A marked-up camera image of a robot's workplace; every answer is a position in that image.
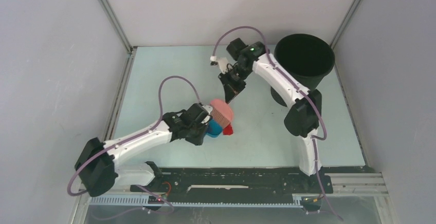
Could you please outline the right aluminium corner post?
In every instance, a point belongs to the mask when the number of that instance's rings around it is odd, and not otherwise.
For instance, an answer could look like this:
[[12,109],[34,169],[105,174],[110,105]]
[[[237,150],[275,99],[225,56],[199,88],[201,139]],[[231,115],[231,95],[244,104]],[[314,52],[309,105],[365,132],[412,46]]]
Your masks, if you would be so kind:
[[347,29],[348,25],[350,24],[353,16],[355,15],[357,9],[359,8],[361,2],[363,0],[353,0],[350,7],[348,8],[342,22],[340,23],[331,43],[330,47],[332,49],[335,49],[336,45],[340,41],[342,35],[344,34],[345,30]]

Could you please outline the pink hand brush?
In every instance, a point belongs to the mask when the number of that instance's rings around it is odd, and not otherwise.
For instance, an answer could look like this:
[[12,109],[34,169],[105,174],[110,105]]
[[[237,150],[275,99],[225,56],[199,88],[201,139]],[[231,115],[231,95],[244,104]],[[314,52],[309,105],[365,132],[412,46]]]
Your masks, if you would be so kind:
[[213,108],[211,116],[213,120],[222,128],[225,129],[231,124],[234,119],[234,112],[231,107],[221,99],[213,99],[210,102]]

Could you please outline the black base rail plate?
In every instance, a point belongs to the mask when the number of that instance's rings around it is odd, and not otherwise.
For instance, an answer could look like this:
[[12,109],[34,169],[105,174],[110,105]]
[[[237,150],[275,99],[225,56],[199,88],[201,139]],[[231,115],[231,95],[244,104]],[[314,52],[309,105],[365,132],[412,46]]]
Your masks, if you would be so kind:
[[163,193],[171,201],[225,203],[285,203],[298,194],[331,194],[331,178],[324,172],[307,176],[296,167],[160,168],[145,189]]

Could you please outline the blue plastic dustpan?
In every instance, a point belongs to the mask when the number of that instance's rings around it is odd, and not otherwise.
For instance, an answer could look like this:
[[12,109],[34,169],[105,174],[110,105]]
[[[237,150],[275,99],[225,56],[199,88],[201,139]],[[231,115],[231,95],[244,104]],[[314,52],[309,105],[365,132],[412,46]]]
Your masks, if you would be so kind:
[[209,121],[209,125],[206,130],[206,135],[211,138],[216,138],[222,133],[222,131],[223,128],[218,123],[216,123],[213,119],[211,119]]

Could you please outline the aluminium corner post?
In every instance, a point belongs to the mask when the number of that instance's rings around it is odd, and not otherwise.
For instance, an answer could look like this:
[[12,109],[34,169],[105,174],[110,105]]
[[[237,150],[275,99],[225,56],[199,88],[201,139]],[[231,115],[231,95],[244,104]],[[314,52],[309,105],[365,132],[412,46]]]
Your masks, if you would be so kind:
[[106,14],[109,22],[111,23],[112,27],[114,28],[116,34],[118,35],[119,39],[121,40],[124,48],[128,52],[128,54],[131,54],[133,51],[133,46],[130,43],[124,29],[122,28],[122,25],[117,18],[115,11],[113,10],[109,0],[98,0],[101,7],[103,8],[104,13]]
[[345,30],[347,29],[348,25],[350,24],[353,16],[355,15],[357,9],[359,8],[361,2],[363,0],[353,0],[350,7],[348,8],[342,22],[340,23],[331,43],[330,47],[332,49],[335,49],[336,45],[340,41],[342,35],[344,34]]

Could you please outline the red paper scrap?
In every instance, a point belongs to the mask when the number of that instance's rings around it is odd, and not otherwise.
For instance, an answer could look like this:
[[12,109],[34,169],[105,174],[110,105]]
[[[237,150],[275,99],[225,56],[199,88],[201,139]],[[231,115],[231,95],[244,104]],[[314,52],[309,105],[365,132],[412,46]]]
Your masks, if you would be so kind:
[[223,135],[225,136],[231,136],[233,135],[234,131],[233,131],[233,127],[231,124],[227,125],[225,128],[223,128],[222,131]]

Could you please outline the left aluminium corner post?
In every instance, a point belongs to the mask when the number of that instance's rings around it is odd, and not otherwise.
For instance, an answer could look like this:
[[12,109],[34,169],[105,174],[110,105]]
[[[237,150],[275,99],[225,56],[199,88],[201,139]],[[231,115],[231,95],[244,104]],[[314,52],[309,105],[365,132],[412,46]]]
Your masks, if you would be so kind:
[[101,7],[103,8],[104,13],[106,14],[109,22],[111,23],[112,27],[114,28],[116,34],[118,35],[119,39],[121,40],[124,48],[128,52],[128,54],[131,54],[133,51],[133,46],[130,43],[124,29],[122,28],[122,25],[117,18],[115,11],[113,10],[109,0],[98,0]]

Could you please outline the black plastic trash bin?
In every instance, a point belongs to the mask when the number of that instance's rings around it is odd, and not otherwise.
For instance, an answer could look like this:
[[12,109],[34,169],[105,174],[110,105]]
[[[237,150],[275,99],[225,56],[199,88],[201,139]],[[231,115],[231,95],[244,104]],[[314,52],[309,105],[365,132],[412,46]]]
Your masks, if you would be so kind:
[[330,45],[304,33],[282,38],[276,44],[273,55],[294,79],[309,90],[315,90],[335,65],[335,54]]

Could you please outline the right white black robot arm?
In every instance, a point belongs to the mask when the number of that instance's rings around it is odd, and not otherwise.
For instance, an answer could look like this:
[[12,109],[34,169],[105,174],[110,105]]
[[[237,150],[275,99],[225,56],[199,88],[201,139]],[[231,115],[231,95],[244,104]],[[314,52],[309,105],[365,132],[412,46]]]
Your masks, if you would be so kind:
[[251,73],[265,80],[289,109],[284,119],[286,129],[301,140],[299,169],[305,174],[300,176],[299,185],[305,192],[314,191],[320,185],[316,175],[321,167],[316,141],[318,127],[324,126],[319,110],[321,93],[309,90],[287,73],[261,42],[246,45],[237,38],[227,46],[227,51],[235,60],[234,64],[227,58],[218,58],[215,51],[210,57],[211,64],[220,68],[219,80],[224,88],[225,102],[230,103],[245,89],[245,80]]

